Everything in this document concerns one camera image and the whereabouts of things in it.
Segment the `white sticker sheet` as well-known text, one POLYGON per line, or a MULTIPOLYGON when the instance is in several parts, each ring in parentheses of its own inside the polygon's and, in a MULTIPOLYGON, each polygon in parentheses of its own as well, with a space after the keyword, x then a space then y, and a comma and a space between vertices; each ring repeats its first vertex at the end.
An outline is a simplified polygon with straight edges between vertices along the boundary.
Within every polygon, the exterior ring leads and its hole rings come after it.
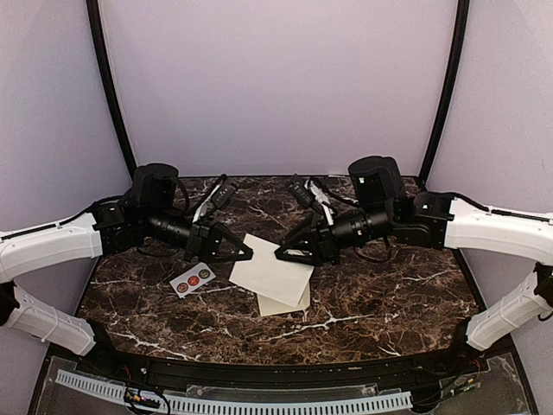
POLYGON ((215 278, 214 271, 207 264, 199 263, 172 279, 169 284, 179 298, 184 298, 215 278))

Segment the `cream paper envelope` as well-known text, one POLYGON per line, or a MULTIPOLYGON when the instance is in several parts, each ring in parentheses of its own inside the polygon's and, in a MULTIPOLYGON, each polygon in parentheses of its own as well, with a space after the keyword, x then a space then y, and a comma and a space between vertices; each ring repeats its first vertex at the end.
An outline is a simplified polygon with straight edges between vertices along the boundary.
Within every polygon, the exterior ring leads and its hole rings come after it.
POLYGON ((304 311, 310 305, 310 287, 309 285, 306 286, 296 306, 290 306, 261 295, 257 295, 257 304, 260 316, 275 316, 296 311, 304 311))

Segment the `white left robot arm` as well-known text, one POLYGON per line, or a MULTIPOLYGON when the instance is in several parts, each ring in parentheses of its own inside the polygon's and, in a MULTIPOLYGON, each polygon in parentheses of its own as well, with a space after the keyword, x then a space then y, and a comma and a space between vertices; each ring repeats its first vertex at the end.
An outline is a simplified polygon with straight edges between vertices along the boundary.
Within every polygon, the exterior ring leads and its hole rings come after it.
POLYGON ((183 251, 186 260, 225 263, 249 260, 252 249, 205 207, 225 207, 238 186, 220 176, 196 205, 174 206, 186 189, 177 168, 150 163, 136 168, 130 189, 64 220, 1 235, 1 324, 78 356, 104 377, 122 369, 121 356, 98 322, 69 316, 17 285, 17 277, 76 259, 95 259, 138 248, 147 238, 183 251))

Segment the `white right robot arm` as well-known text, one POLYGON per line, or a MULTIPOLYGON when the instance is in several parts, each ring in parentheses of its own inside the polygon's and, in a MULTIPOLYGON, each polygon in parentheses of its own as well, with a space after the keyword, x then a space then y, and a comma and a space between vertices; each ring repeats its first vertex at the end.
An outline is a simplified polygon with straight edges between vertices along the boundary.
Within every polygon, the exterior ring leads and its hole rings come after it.
POLYGON ((357 197, 352 212, 333 216, 327 205, 292 230, 275 256, 289 262, 337 265, 345 248, 375 240, 441 250, 470 248, 535 261, 524 281, 487 310, 459 323, 441 367, 461 374, 474 354, 489 349, 532 318, 552 313, 552 215, 489 207, 457 193, 406 194, 397 162, 367 156, 349 168, 357 197))

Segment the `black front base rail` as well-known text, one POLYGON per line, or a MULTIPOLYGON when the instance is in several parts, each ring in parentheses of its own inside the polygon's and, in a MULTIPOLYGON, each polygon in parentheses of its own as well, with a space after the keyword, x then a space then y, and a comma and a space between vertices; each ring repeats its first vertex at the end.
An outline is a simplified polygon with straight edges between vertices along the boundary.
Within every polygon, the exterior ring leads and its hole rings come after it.
POLYGON ((96 374, 121 374, 136 383, 182 391, 189 386, 301 389, 375 385, 380 390, 421 389, 488 369, 478 356, 453 355, 447 350, 380 361, 299 366, 192 362, 119 351, 74 359, 79 367, 96 374))

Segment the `black left corner post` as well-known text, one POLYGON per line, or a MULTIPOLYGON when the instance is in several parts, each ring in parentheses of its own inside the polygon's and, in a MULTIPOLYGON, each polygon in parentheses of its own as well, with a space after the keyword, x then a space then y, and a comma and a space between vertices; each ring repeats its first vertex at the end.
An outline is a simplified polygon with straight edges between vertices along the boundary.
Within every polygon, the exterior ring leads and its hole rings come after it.
POLYGON ((137 160, 130 145, 130 139, 124 124, 123 113, 118 101, 118 93, 116 92, 115 82, 111 71, 102 17, 100 15, 99 1, 86 0, 86 11, 96 62, 104 90, 105 101, 111 116, 111 122, 118 141, 118 147, 124 159, 124 165, 129 177, 132 178, 135 170, 137 169, 137 160))

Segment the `black corner post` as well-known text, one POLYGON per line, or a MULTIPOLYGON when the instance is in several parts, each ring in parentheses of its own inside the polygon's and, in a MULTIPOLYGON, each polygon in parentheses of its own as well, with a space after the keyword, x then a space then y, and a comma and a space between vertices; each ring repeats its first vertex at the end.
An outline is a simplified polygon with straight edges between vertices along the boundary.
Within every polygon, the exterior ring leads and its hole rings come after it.
POLYGON ((461 63, 469 10, 469 0, 459 0, 457 2, 452 40, 442 83, 442 91, 436 108, 435 120, 429 135, 428 145, 424 153, 423 163, 417 175, 417 180, 421 188, 425 188, 429 180, 442 140, 450 104, 454 96, 454 87, 461 63))
POLYGON ((118 93, 116 92, 115 82, 111 71, 102 17, 100 15, 99 1, 86 0, 86 11, 96 62, 104 90, 105 101, 111 116, 111 122, 118 141, 118 147, 124 159, 124 165, 129 177, 132 178, 135 170, 137 169, 137 160, 130 145, 130 139, 124 124, 123 113, 118 101, 118 93))

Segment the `black right corner post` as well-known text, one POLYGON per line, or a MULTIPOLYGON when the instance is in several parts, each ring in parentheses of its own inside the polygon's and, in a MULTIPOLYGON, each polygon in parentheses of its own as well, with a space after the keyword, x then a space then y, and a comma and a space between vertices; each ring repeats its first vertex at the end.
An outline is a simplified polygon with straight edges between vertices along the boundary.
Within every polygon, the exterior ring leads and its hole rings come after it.
POLYGON ((425 188, 429 180, 442 140, 450 104, 454 96, 454 87, 461 63, 469 10, 469 0, 459 0, 457 2, 452 40, 442 83, 442 91, 436 108, 435 120, 429 135, 428 145, 424 153, 423 163, 417 175, 417 180, 421 188, 425 188))

